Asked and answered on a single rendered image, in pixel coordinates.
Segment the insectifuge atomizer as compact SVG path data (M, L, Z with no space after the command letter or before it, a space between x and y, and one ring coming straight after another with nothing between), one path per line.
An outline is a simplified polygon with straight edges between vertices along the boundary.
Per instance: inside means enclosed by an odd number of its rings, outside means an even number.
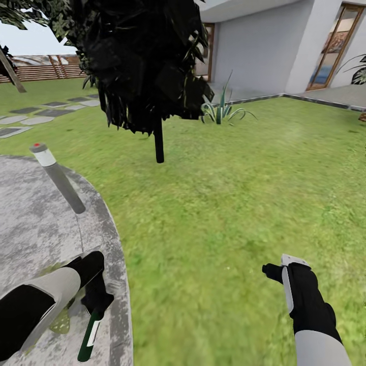
M101 319L97 309L93 309L85 336L77 357L78 361L86 362L90 359L93 345L99 331Z

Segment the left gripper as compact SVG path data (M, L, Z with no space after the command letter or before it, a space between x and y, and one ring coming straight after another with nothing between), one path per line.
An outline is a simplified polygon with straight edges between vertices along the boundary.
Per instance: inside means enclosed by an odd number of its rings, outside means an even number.
M85 291L86 294L81 300L82 306L85 305L87 307L90 315L92 314L93 309L97 309L100 319L103 319L106 309L114 301L114 295L106 292L104 283L102 283L96 290L92 290L91 292L87 290Z

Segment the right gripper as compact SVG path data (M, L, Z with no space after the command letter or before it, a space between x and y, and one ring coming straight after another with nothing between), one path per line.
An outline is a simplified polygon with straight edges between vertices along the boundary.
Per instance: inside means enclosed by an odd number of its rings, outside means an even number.
M282 271L283 266L277 266L270 263L262 265L262 272L266 273L266 277L279 281L283 284L283 279L281 276Z

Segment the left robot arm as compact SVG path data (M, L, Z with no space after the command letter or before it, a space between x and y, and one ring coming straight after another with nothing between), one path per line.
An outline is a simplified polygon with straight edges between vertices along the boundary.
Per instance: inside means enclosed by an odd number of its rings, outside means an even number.
M108 291L123 294L123 282L104 281L104 257L91 252L64 267L23 282L0 297L0 366L16 352L30 349L66 304L85 287L82 301L90 313L97 309L103 319L114 301Z

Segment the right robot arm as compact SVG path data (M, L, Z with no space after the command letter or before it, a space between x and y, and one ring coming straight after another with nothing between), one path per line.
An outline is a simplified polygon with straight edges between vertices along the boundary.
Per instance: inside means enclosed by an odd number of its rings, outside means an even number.
M324 302L309 264L286 254L280 260L280 266L262 265L262 272L284 285L298 366L353 366L336 329L336 314Z

